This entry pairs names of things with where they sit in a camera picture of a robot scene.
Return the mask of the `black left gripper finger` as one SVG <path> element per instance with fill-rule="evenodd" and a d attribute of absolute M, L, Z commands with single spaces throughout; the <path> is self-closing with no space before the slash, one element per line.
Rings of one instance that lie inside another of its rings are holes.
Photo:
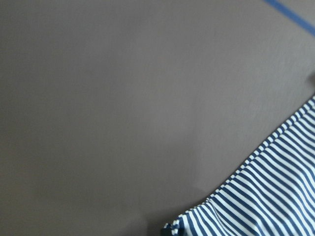
<path fill-rule="evenodd" d="M 160 236 L 183 236 L 184 229 L 171 229 L 171 228 L 162 228 L 160 230 Z"/>

